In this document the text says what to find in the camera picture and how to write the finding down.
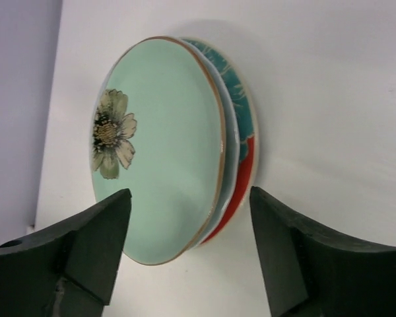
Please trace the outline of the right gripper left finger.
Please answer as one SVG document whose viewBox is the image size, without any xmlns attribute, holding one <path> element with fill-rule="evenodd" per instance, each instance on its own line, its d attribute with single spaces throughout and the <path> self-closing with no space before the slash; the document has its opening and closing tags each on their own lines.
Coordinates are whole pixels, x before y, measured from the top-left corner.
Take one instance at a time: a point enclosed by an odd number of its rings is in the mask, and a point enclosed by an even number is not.
<svg viewBox="0 0 396 317">
<path fill-rule="evenodd" d="M 131 213 L 120 190 L 87 210 L 0 245 L 0 316 L 101 316 Z"/>
</svg>

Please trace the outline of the red and teal plate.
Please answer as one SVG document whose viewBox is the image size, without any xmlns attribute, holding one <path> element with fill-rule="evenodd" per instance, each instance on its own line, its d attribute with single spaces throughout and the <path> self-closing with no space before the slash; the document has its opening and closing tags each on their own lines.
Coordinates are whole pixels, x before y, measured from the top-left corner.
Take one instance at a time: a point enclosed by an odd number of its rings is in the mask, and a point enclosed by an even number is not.
<svg viewBox="0 0 396 317">
<path fill-rule="evenodd" d="M 215 46 L 202 40 L 190 37 L 183 37 L 182 40 L 199 50 L 211 63 L 211 69 L 218 71 L 219 77 L 223 80 L 235 111 L 238 126 L 236 139 L 240 146 L 240 154 L 237 159 L 236 184 L 232 197 L 220 215 L 213 215 L 206 231 L 195 243 L 195 246 L 198 247 L 209 242 L 220 233 L 248 197 L 251 185 L 255 180 L 259 159 L 258 123 L 255 106 L 244 76 L 232 60 Z"/>
</svg>

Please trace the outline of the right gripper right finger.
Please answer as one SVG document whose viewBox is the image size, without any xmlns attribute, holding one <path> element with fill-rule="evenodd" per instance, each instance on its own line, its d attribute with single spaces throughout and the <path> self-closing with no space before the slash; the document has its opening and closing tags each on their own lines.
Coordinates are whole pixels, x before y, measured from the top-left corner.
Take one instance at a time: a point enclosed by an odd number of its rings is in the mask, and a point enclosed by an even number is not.
<svg viewBox="0 0 396 317">
<path fill-rule="evenodd" d="M 258 187 L 251 221 L 272 316 L 396 316 L 396 247 L 329 228 Z"/>
</svg>

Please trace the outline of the light green plate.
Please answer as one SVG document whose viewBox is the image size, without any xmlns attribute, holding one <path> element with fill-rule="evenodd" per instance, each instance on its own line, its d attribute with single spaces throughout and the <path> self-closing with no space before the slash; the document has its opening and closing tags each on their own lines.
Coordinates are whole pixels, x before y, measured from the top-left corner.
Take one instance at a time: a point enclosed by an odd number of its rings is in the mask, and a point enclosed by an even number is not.
<svg viewBox="0 0 396 317">
<path fill-rule="evenodd" d="M 131 190 L 126 256 L 161 265 L 190 248 L 215 212 L 225 157 L 221 96 L 190 46 L 153 36 L 112 65 L 94 105 L 90 170 L 97 201 Z"/>
</svg>

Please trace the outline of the white bowl plate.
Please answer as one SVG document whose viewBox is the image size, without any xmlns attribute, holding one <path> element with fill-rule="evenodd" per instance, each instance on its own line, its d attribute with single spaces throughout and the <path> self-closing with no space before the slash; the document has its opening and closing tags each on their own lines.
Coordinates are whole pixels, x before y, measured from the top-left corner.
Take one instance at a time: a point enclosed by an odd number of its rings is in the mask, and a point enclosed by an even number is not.
<svg viewBox="0 0 396 317">
<path fill-rule="evenodd" d="M 220 66 L 220 62 L 222 61 L 221 55 L 208 44 L 204 44 L 198 40 L 186 37 L 182 37 L 181 40 L 199 54 L 215 80 L 224 109 L 226 132 L 226 142 L 223 146 L 225 150 L 225 163 L 220 195 L 209 222 L 199 234 L 197 240 L 189 247 L 189 249 L 193 249 L 204 242 L 211 233 L 213 233 L 217 226 L 221 224 L 222 218 L 225 216 L 228 206 L 233 198 L 240 157 L 240 132 L 231 92 L 228 87 L 227 80 L 222 74 Z"/>
</svg>

